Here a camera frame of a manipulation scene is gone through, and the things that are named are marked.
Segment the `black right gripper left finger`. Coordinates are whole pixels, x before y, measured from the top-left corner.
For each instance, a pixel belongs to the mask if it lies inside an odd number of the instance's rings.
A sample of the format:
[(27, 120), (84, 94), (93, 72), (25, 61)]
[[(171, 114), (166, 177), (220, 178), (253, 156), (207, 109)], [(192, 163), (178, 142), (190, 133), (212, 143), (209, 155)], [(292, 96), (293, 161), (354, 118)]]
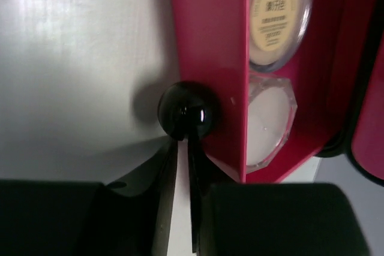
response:
[(166, 255), (178, 144), (108, 184), (1, 181), (2, 255)]

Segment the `clear octagonal powder jar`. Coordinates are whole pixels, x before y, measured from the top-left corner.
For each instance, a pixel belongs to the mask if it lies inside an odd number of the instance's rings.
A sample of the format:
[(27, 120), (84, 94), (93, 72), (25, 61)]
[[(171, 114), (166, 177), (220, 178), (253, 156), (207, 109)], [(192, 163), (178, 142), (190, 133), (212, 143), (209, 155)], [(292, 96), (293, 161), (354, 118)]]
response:
[(297, 108), (288, 78), (250, 74), (245, 163), (247, 174), (267, 167), (285, 145)]

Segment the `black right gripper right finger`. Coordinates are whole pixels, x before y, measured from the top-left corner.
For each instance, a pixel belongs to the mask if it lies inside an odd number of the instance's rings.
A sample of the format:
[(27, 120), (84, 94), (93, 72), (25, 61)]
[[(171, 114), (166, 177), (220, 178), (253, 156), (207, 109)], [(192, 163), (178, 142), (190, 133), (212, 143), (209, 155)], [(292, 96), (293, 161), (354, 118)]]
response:
[(197, 255), (370, 255), (349, 199), (331, 183), (241, 184), (188, 137)]

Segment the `round powder jar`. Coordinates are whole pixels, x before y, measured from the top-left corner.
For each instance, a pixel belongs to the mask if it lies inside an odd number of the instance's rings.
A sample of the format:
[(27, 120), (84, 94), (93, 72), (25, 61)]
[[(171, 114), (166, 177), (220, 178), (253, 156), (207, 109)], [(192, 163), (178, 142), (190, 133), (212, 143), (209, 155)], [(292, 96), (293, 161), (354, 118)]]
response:
[(312, 0), (249, 0), (250, 67), (271, 73), (286, 65), (300, 46)]

